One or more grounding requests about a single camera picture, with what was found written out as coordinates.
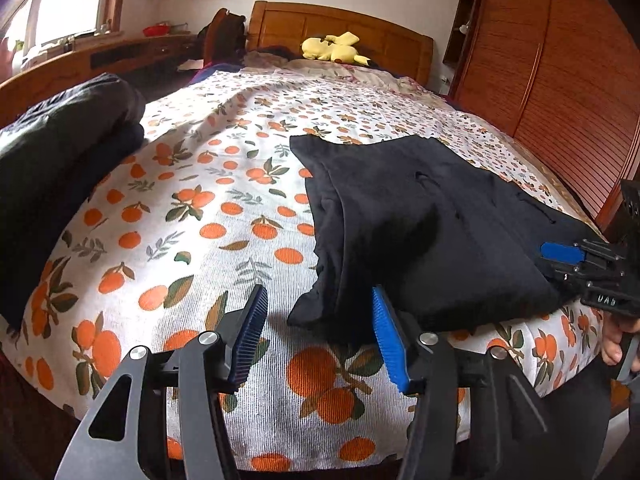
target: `red basket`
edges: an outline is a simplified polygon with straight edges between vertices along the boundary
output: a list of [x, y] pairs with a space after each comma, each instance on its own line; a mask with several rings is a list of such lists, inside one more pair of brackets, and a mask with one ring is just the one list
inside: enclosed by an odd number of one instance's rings
[[171, 27], [169, 25], [152, 25], [151, 27], [144, 28], [142, 34], [151, 38], [153, 36], [164, 36], [169, 33]]

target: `yellow stuffed animal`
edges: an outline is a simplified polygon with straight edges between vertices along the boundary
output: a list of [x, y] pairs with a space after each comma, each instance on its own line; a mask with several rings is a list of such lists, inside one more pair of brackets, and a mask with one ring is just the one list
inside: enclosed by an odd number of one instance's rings
[[341, 36], [327, 36], [324, 40], [309, 38], [302, 44], [302, 56], [305, 59], [350, 64], [356, 62], [369, 66], [371, 60], [368, 57], [359, 56], [358, 51], [353, 47], [359, 41], [360, 38], [350, 32], [345, 32]]

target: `headboard panel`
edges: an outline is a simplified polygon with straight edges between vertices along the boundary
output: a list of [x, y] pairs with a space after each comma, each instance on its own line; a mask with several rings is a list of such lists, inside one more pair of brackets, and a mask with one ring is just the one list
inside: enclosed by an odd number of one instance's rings
[[249, 22], [247, 49], [282, 45], [300, 53], [306, 38], [340, 36], [347, 31], [360, 38], [355, 45], [358, 52], [381, 68], [427, 84], [433, 57], [429, 36], [350, 10], [257, 1]]

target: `bed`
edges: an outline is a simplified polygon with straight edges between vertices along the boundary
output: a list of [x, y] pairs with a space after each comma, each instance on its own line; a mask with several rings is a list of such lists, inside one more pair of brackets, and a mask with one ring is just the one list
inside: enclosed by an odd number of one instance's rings
[[[360, 36], [361, 53], [395, 76], [249, 52], [239, 73], [215, 72], [147, 105], [148, 144], [105, 177], [43, 273], [49, 290], [52, 280], [71, 284], [67, 294], [76, 304], [57, 324], [47, 317], [47, 338], [34, 332], [30, 306], [21, 333], [0, 327], [2, 352], [47, 399], [82, 417], [129, 348], [179, 348], [263, 283], [270, 314], [250, 380], [222, 399], [238, 467], [284, 472], [402, 457], [415, 399], [398, 394], [377, 348], [328, 346], [286, 325], [316, 278], [309, 175], [289, 137], [367, 144], [435, 136], [470, 164], [588, 219], [526, 150], [420, 86], [433, 53], [427, 36], [346, 10], [256, 2], [248, 50], [281, 45], [297, 52], [305, 36], [346, 30]], [[598, 311], [574, 301], [550, 316], [449, 339], [481, 352], [503, 346], [544, 396], [598, 354], [601, 326]], [[458, 401], [464, 440], [465, 390]], [[167, 402], [170, 455], [179, 458], [172, 392]]]

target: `floral blanket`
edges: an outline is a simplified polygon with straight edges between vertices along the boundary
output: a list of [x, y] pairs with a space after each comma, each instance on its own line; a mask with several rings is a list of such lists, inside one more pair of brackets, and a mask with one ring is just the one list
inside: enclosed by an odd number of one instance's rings
[[[218, 72], [149, 104], [148, 144], [104, 178], [68, 225], [23, 330], [2, 331], [2, 350], [44, 396], [80, 417], [130, 348], [180, 348], [244, 306], [262, 283], [270, 311], [254, 365], [238, 393], [222, 396], [238, 467], [311, 470], [400, 458], [415, 399], [389, 381], [377, 348], [330, 347], [286, 324], [316, 278], [309, 173], [289, 137], [361, 144], [435, 136], [469, 163], [563, 208], [498, 132], [412, 88], [253, 69]], [[450, 340], [479, 352], [505, 347], [543, 396], [596, 355], [601, 321], [576, 301], [551, 316], [454, 332]], [[180, 457], [174, 397], [169, 450]], [[458, 402], [464, 439], [464, 390]]]

